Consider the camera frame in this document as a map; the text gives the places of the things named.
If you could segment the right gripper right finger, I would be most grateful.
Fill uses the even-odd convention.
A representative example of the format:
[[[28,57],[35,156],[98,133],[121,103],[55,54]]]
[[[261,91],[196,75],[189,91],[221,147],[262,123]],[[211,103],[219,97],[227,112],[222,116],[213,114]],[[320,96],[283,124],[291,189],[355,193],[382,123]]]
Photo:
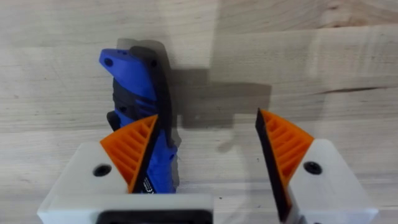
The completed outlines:
[[[335,145],[259,109],[259,136],[279,221],[371,223],[379,213]]]

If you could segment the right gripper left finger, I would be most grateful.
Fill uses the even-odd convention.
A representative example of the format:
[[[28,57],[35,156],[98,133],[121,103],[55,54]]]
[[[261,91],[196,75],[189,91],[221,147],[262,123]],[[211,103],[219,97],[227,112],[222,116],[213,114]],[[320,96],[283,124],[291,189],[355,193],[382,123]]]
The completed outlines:
[[[40,219],[96,220],[102,212],[131,207],[157,119],[140,119],[99,142],[80,144],[40,205]]]

